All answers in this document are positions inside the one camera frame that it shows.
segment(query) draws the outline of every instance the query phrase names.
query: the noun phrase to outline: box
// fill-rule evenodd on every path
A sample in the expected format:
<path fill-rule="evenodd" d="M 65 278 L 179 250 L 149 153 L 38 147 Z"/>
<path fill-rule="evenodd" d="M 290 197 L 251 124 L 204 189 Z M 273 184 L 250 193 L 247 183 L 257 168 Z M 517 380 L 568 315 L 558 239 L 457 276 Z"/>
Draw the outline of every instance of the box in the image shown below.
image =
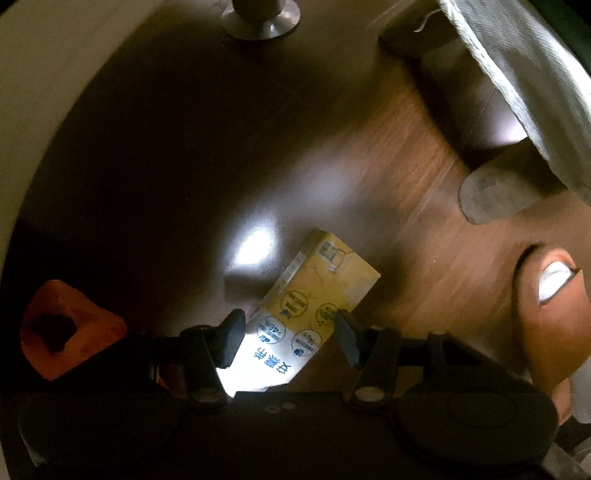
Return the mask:
<path fill-rule="evenodd" d="M 380 277 L 332 233 L 314 230 L 259 306 L 248 315 L 226 392 L 288 383 L 333 334 L 333 316 L 353 310 Z"/>

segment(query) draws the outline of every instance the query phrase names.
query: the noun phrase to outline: crumpled orange object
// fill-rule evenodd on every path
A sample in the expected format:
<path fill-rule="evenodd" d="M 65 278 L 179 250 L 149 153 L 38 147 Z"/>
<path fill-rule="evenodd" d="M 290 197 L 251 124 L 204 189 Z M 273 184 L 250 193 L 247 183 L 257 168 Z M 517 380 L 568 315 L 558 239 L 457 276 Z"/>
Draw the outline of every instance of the crumpled orange object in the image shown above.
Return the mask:
<path fill-rule="evenodd" d="M 76 327 L 60 352 L 52 353 L 31 324 L 43 315 L 68 317 Z M 127 335 L 125 321 L 101 309 L 60 280 L 46 282 L 27 306 L 21 325 L 21 347 L 33 368 L 54 380 Z"/>

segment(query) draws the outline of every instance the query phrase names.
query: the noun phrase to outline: silver metal base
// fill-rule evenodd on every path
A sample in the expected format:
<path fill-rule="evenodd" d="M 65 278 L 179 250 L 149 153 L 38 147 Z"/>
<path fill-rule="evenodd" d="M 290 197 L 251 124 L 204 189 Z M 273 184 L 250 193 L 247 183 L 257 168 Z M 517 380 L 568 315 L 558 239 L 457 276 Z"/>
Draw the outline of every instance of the silver metal base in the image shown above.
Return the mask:
<path fill-rule="evenodd" d="M 246 22 L 234 10 L 232 3 L 222 14 L 222 25 L 238 40 L 258 41 L 280 37 L 292 30 L 300 21 L 300 8 L 294 0 L 285 0 L 285 7 L 275 18 L 262 24 Z"/>

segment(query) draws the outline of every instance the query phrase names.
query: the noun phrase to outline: brown wooden floor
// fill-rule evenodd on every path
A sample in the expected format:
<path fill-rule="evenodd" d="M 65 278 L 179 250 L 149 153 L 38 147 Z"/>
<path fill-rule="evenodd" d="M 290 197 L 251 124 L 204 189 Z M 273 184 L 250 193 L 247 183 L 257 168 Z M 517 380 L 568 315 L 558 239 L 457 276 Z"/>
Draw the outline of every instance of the brown wooden floor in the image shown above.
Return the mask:
<path fill-rule="evenodd" d="M 490 132 L 503 131 L 494 119 L 506 111 L 492 85 L 456 45 L 422 66 L 464 72 L 439 84 L 451 100 L 428 83 L 420 92 L 417 66 L 377 43 L 393 0 L 298 3 L 297 29 L 265 44 L 228 38 L 225 2 L 209 0 L 169 2 L 128 41 L 65 120 L 22 209 L 55 251 L 76 252 L 53 254 L 39 280 L 59 275 L 131 327 L 173 335 L 253 306 L 320 227 L 382 274 L 362 322 L 412 337 L 449 330 L 522 372 L 515 263 L 544 241 L 591 268 L 591 209 L 567 192 L 470 225 L 459 155 L 473 166 L 498 145 Z M 438 117 L 450 111 L 459 123 Z M 276 252 L 234 271 L 241 240 L 262 227 Z M 19 241 L 9 260 L 22 274 L 35 252 Z M 289 388 L 338 390 L 348 375 L 329 341 Z"/>

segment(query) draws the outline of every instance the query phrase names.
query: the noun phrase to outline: orange shoe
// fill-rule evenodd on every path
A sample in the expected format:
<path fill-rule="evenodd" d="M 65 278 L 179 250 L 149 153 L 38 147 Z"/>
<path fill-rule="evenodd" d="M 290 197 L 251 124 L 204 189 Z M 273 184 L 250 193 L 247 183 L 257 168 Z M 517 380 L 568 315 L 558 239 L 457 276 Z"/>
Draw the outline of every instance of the orange shoe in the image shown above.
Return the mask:
<path fill-rule="evenodd" d="M 558 411 L 571 415 L 569 377 L 591 353 L 591 304 L 583 273 L 561 248 L 535 247 L 513 282 L 513 317 L 531 378 Z"/>
<path fill-rule="evenodd" d="M 62 281 L 51 280 L 27 306 L 21 347 L 33 368 L 54 380 L 126 335 L 122 318 Z"/>

